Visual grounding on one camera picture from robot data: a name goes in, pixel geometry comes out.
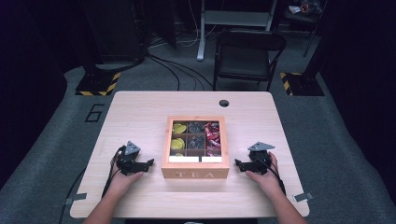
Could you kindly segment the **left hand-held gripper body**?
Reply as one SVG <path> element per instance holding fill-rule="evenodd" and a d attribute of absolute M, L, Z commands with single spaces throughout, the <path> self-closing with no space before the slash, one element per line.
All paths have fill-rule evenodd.
<path fill-rule="evenodd" d="M 119 156 L 116 160 L 116 164 L 122 174 L 128 175 L 130 173 L 146 171 L 146 164 L 135 160 L 139 151 L 140 148 L 131 141 L 128 141 L 125 146 L 119 148 Z"/>

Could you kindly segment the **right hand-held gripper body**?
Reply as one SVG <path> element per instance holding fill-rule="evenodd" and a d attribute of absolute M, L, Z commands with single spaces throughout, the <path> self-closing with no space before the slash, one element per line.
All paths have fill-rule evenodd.
<path fill-rule="evenodd" d="M 268 170 L 272 170 L 272 159 L 269 156 L 268 150 L 273 149 L 274 146 L 257 142 L 248 148 L 250 162 L 247 169 L 253 173 L 260 173 L 264 175 Z"/>

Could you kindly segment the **wooden tea box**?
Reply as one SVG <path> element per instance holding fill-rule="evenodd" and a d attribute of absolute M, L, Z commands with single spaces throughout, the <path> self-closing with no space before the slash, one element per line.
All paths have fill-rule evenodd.
<path fill-rule="evenodd" d="M 188 124 L 190 122 L 217 122 L 219 124 L 219 134 L 221 155 L 219 157 L 209 157 L 206 155 L 206 138 L 203 149 L 188 149 Z M 171 155 L 171 137 L 174 123 L 184 123 L 187 125 L 185 155 Z M 167 119 L 165 142 L 163 149 L 162 172 L 164 178 L 192 178 L 192 179 L 225 179 L 230 169 L 230 153 L 228 149 L 225 118 L 223 116 L 169 116 Z"/>

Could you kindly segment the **person's left hand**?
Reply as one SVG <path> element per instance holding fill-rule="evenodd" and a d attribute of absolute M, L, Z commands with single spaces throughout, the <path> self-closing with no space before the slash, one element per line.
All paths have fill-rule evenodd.
<path fill-rule="evenodd" d="M 112 174 L 110 175 L 110 184 L 107 189 L 106 196 L 121 198 L 129 190 L 132 184 L 143 175 L 144 172 L 124 175 L 120 172 L 117 163 L 114 162 Z"/>

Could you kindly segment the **person's right hand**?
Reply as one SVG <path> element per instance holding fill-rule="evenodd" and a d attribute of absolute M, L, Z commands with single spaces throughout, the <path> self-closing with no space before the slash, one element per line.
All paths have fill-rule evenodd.
<path fill-rule="evenodd" d="M 283 196 L 284 193 L 279 185 L 278 180 L 276 156 L 271 152 L 269 152 L 269 156 L 272 159 L 272 170 L 264 175 L 259 175 L 256 173 L 252 173 L 251 171 L 246 171 L 246 175 L 259 184 L 261 190 L 268 198 L 272 198 L 273 196 Z"/>

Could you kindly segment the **pile of red tea packets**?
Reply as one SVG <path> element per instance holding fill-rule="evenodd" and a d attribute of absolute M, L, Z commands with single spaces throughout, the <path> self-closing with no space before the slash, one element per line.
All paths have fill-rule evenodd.
<path fill-rule="evenodd" d="M 208 122 L 205 125 L 206 138 L 206 155 L 209 157 L 219 157 L 221 155 L 219 124 L 217 122 Z"/>

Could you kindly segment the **pile of yellow tea packets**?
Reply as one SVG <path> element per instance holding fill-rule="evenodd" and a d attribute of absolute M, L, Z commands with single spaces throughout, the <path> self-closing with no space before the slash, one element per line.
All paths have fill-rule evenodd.
<path fill-rule="evenodd" d="M 174 123 L 172 127 L 171 137 L 171 155 L 172 156 L 184 156 L 186 149 L 186 131 L 187 125 L 184 123 Z"/>

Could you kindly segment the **pile of dark tea packets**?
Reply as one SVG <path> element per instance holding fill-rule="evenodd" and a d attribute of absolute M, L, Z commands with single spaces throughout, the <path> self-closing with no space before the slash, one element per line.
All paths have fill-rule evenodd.
<path fill-rule="evenodd" d="M 203 149 L 205 145 L 204 136 L 205 125 L 202 122 L 194 121 L 188 124 L 188 149 Z"/>

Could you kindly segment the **grey tape piece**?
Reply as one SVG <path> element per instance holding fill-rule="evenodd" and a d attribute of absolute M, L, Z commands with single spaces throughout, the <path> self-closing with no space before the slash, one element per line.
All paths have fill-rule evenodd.
<path fill-rule="evenodd" d="M 69 195 L 69 196 L 65 199 L 64 205 L 72 204 L 74 201 L 85 200 L 86 197 L 87 197 L 87 194 L 86 194 L 86 193 L 79 193 L 79 194 Z"/>
<path fill-rule="evenodd" d="M 293 195 L 292 198 L 295 202 L 310 201 L 314 198 L 314 195 L 311 192 L 303 192 L 298 195 Z"/>

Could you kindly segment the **black yellow striped stand base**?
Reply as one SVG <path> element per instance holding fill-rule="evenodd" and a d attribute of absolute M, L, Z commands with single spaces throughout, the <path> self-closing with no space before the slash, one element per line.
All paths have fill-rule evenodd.
<path fill-rule="evenodd" d="M 110 95 L 120 78 L 120 73 L 85 75 L 76 87 L 75 95 L 107 96 Z"/>
<path fill-rule="evenodd" d="M 324 92 L 314 77 L 301 73 L 281 73 L 281 80 L 289 96 L 323 96 Z"/>

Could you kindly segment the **black folding chair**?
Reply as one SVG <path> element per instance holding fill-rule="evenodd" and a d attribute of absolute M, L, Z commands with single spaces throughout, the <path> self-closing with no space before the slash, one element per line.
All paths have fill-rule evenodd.
<path fill-rule="evenodd" d="M 278 59 L 287 46 L 280 34 L 263 30 L 230 29 L 216 41 L 212 88 L 218 79 L 238 79 L 266 82 L 269 91 Z"/>

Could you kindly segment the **black cabinet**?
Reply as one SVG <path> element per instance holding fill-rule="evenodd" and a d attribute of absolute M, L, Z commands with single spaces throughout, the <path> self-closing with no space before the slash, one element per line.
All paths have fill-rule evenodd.
<path fill-rule="evenodd" d="M 140 63 L 148 27 L 142 0 L 82 0 L 103 62 Z"/>

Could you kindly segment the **dark side table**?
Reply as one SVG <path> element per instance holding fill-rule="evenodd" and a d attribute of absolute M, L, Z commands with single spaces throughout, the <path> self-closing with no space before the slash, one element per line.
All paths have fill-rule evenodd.
<path fill-rule="evenodd" d="M 278 0 L 279 6 L 276 10 L 276 24 L 274 30 L 279 29 L 282 21 L 297 23 L 308 28 L 308 43 L 304 51 L 307 55 L 315 34 L 318 30 L 323 12 L 328 0 Z"/>

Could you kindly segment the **white desk frame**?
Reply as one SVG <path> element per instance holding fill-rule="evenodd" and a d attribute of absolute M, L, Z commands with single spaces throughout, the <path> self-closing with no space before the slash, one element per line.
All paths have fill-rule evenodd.
<path fill-rule="evenodd" d="M 197 61 L 205 58 L 205 27 L 207 25 L 231 25 L 261 27 L 269 31 L 275 16 L 278 0 L 270 0 L 271 8 L 268 12 L 223 11 L 207 10 L 205 0 L 201 0 L 200 39 L 197 51 Z"/>

